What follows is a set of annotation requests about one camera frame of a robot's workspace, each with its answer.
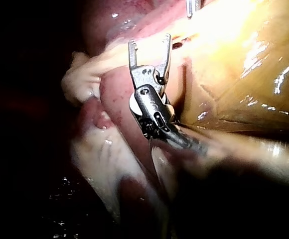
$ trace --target surgical clip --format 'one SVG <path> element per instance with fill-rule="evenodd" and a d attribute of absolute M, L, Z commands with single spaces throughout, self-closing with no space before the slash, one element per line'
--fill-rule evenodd
<path fill-rule="evenodd" d="M 186 3 L 186 16 L 191 19 L 196 11 L 199 11 L 202 6 L 202 0 L 185 0 Z"/>

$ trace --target dark background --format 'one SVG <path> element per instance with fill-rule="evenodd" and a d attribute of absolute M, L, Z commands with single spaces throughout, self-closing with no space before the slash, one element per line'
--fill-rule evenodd
<path fill-rule="evenodd" d="M 67 153 L 77 109 L 60 80 L 72 51 L 83 50 L 79 5 L 0 1 L 0 238 L 115 232 Z"/>
<path fill-rule="evenodd" d="M 72 51 L 84 49 L 78 6 L 0 1 L 0 238 L 119 238 L 69 164 L 77 109 L 64 100 L 60 80 Z M 174 207 L 182 235 L 289 232 L 289 188 L 225 173 L 182 180 L 186 190 Z"/>

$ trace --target metal forceps tip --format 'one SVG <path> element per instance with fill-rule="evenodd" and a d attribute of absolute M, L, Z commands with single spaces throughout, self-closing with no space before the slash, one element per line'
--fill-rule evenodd
<path fill-rule="evenodd" d="M 134 40 L 128 43 L 129 52 L 129 70 L 133 80 L 134 88 L 150 84 L 158 92 L 160 96 L 163 95 L 165 85 L 168 81 L 171 58 L 171 35 L 166 34 L 162 39 L 163 42 L 163 56 L 161 64 L 153 65 L 137 65 L 137 45 Z"/>

